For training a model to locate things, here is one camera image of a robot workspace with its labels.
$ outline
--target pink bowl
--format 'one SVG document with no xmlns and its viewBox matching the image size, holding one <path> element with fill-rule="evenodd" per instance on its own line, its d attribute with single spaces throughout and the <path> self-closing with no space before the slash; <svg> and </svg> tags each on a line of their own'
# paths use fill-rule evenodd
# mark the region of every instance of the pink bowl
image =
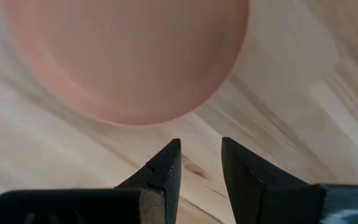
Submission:
<svg viewBox="0 0 358 224">
<path fill-rule="evenodd" d="M 226 79 L 248 0 L 2 0 L 32 74 L 70 107 L 114 124 L 177 118 Z"/>
</svg>

